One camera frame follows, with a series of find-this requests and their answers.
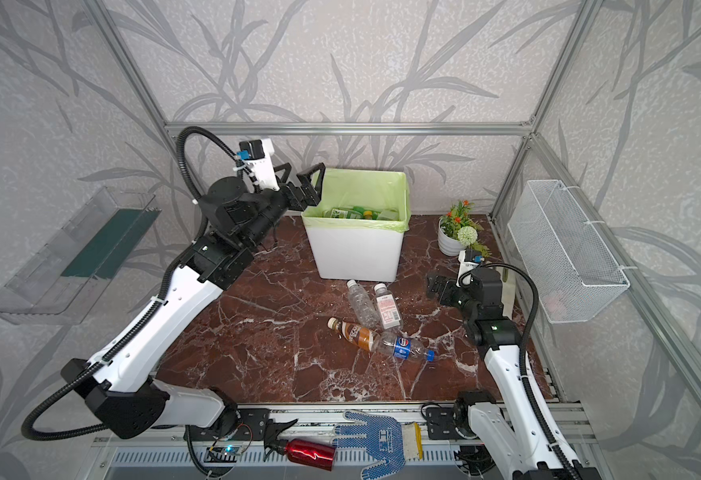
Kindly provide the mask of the pepsi bottle blue cap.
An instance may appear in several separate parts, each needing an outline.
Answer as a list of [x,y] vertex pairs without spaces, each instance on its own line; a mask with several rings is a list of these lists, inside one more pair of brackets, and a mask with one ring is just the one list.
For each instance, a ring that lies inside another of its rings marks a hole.
[[392,331],[378,335],[374,341],[373,351],[399,360],[415,359],[432,362],[435,358],[435,352],[426,348],[421,341]]

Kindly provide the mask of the clear bottle white cap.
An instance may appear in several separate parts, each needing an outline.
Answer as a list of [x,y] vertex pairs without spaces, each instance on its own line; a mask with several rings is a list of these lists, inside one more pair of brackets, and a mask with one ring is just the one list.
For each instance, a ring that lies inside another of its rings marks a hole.
[[348,280],[348,301],[358,323],[370,330],[378,330],[381,320],[368,293],[355,280]]

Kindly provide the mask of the white bin with green liner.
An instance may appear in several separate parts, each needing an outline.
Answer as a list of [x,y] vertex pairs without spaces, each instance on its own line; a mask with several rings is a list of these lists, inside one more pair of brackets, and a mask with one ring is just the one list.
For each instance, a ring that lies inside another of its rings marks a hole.
[[[396,210],[397,221],[324,218],[334,207]],[[394,171],[328,169],[322,201],[302,213],[321,278],[392,282],[411,208],[406,175]]]

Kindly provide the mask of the square red text label bottle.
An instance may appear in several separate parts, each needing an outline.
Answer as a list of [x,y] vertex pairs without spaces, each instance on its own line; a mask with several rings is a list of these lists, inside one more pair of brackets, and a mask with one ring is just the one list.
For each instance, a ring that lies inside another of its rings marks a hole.
[[387,285],[384,283],[376,284],[374,293],[382,328],[384,330],[399,329],[402,324],[401,315]]

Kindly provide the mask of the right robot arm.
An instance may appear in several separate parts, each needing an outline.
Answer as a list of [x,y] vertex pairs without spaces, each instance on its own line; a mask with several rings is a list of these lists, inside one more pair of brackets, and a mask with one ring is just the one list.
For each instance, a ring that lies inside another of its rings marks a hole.
[[[524,328],[503,314],[500,269],[525,281],[532,306]],[[455,428],[478,438],[505,479],[599,479],[584,465],[561,433],[528,360],[531,328],[539,308],[538,289],[522,269],[506,263],[478,264],[458,278],[431,272],[426,295],[462,316],[468,340],[476,347],[501,394],[507,413],[478,392],[454,402]]]

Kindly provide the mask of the yellow sponge pad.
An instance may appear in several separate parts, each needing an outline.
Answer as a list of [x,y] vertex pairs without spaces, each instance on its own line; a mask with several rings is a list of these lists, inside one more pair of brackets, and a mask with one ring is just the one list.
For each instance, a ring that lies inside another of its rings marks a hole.
[[417,423],[401,426],[403,456],[406,462],[423,459],[421,429]]

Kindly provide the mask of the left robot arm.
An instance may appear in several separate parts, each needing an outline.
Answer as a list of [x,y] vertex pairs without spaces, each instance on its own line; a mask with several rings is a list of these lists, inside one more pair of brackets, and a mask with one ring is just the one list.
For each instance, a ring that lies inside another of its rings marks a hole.
[[[202,191],[186,159],[186,141],[206,138],[234,160],[234,175]],[[236,402],[215,389],[180,387],[157,380],[154,366],[168,347],[206,309],[230,289],[254,261],[258,247],[288,211],[320,204],[326,166],[318,163],[290,182],[292,166],[272,164],[268,139],[240,142],[234,152],[216,134],[188,126],[176,136],[176,164],[202,214],[192,243],[172,260],[158,294],[112,342],[90,359],[73,359],[60,374],[60,390],[32,410],[20,432],[32,441],[58,441],[110,430],[134,438],[152,428],[182,426],[234,434],[240,425]],[[76,393],[98,424],[44,432],[36,422],[54,404]]]

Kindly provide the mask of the potted plant white pot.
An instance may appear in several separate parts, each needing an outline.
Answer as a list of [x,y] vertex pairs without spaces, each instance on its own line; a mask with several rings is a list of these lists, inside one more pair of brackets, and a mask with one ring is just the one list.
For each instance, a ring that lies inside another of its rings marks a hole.
[[454,203],[446,214],[438,219],[438,247],[442,254],[456,257],[466,249],[477,251],[483,258],[491,255],[491,250],[479,241],[483,227],[470,218],[473,204],[468,200]]

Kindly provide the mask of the blue dotted knit glove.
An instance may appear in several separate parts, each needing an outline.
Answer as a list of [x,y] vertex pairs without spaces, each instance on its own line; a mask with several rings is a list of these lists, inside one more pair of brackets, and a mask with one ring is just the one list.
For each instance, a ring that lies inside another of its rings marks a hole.
[[332,445],[338,449],[363,449],[375,460],[360,472],[362,480],[380,480],[398,474],[405,466],[401,424],[393,417],[344,412],[348,424],[336,426]]

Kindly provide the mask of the red metal flask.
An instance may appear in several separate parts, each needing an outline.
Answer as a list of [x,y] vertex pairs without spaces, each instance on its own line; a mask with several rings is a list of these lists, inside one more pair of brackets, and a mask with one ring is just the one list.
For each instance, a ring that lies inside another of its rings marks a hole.
[[334,446],[300,438],[292,440],[280,439],[280,435],[284,431],[294,427],[296,424],[298,424],[297,419],[290,422],[275,422],[272,419],[268,419],[266,427],[264,427],[264,458],[268,459],[270,455],[278,454],[295,464],[332,471],[332,468],[334,468],[334,457],[336,457],[336,448]]

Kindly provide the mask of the beige work glove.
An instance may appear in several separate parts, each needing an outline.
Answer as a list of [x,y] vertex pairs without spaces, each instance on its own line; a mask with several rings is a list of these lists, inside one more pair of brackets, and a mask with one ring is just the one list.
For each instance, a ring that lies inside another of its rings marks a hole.
[[498,267],[496,270],[501,275],[503,316],[511,319],[515,304],[516,281],[515,273],[505,267]]

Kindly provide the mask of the green plastic bottle yellow cap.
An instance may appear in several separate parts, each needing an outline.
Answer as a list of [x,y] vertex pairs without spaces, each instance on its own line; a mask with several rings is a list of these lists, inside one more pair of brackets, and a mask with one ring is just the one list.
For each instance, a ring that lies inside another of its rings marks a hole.
[[353,220],[375,220],[375,221],[397,221],[398,212],[396,210],[372,210],[360,206],[334,207],[324,212],[324,218],[353,219]]

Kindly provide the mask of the brown label tea bottle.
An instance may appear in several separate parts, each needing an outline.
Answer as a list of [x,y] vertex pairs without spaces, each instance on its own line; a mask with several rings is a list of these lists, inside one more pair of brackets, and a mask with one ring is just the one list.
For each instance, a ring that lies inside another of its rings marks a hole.
[[340,321],[338,318],[328,319],[328,328],[340,334],[344,340],[361,350],[374,352],[378,336],[369,328],[353,322]]

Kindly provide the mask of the green circuit board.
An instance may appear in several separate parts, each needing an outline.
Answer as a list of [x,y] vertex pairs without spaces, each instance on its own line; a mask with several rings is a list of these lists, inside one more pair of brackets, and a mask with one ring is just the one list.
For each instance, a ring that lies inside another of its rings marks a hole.
[[204,460],[208,463],[236,463],[244,453],[250,449],[249,445],[216,445],[206,450]]

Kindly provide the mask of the clear acrylic wall shelf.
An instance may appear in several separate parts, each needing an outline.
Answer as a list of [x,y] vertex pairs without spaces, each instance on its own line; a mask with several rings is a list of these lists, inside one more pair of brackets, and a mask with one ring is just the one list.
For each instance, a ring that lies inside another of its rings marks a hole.
[[102,187],[0,290],[0,319],[78,325],[150,230],[153,193]]

